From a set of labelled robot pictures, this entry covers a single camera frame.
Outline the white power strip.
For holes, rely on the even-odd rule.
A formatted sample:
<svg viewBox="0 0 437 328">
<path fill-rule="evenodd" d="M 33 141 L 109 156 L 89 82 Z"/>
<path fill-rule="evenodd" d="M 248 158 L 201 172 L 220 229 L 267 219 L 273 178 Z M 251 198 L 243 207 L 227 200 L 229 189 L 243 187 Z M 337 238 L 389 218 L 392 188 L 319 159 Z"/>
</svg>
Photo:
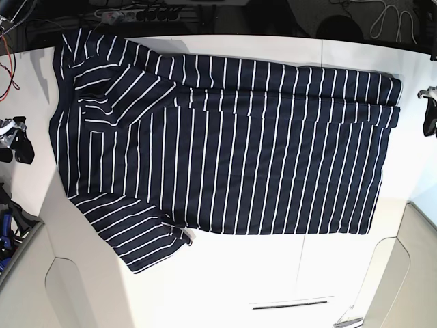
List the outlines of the white power strip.
<svg viewBox="0 0 437 328">
<path fill-rule="evenodd" d="M 96 10 L 94 16 L 99 18 L 102 23 L 108 25 L 119 23 L 160 23 L 177 21 L 180 18 L 180 11 L 159 8 L 125 8 L 118 10 Z"/>
</svg>

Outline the silver clip bottom right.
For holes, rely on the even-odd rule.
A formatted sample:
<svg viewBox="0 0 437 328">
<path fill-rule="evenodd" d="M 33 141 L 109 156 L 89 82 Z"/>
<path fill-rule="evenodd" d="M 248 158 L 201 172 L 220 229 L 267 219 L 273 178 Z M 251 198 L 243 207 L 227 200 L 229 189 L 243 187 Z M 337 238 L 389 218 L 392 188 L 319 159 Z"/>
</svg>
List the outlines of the silver clip bottom right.
<svg viewBox="0 0 437 328">
<path fill-rule="evenodd" d="M 333 324 L 333 328 L 357 328 L 362 327 L 364 316 L 358 315 L 354 306 L 349 307 L 340 319 Z"/>
</svg>

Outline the blue black items in bin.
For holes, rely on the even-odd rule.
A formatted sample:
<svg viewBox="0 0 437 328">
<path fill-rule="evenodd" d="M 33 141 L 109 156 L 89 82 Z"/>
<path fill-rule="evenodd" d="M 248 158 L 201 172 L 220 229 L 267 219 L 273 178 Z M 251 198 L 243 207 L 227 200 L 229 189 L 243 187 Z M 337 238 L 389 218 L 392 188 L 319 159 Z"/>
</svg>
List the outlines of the blue black items in bin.
<svg viewBox="0 0 437 328">
<path fill-rule="evenodd" d="M 23 244 L 25 235 L 28 234 L 37 221 L 25 216 L 22 207 L 7 194 L 1 183 L 1 273 L 11 262 L 13 255 Z"/>
</svg>

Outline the black round stool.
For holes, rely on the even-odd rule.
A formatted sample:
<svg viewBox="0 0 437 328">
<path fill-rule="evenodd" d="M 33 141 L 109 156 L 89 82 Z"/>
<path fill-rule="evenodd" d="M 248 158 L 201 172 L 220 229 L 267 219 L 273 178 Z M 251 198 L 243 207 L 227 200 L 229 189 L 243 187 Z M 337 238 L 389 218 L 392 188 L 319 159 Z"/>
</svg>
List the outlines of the black round stool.
<svg viewBox="0 0 437 328">
<path fill-rule="evenodd" d="M 342 15 L 325 18 L 318 25 L 315 35 L 319 39 L 326 40 L 346 42 L 360 42 L 364 40 L 363 32 L 359 25 L 351 18 Z"/>
</svg>

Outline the navy white striped T-shirt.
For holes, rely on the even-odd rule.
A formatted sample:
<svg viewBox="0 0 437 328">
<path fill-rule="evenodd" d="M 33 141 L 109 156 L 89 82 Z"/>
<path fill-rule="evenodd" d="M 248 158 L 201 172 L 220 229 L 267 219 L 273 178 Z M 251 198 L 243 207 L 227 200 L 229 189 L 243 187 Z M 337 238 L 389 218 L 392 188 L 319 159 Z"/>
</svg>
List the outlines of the navy white striped T-shirt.
<svg viewBox="0 0 437 328">
<path fill-rule="evenodd" d="M 82 29 L 53 58 L 67 198 L 133 273 L 216 234 L 367 234 L 402 84 L 378 72 L 161 55 Z"/>
</svg>

